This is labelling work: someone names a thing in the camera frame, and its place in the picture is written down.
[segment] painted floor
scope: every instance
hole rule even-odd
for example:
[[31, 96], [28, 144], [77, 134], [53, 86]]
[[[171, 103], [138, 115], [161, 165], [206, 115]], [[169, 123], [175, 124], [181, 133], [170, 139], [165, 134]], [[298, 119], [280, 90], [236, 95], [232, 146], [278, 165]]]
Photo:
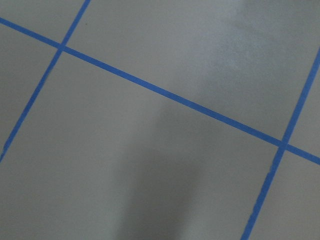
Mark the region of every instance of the painted floor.
[[0, 239], [320, 239], [320, 2], [0, 0]]

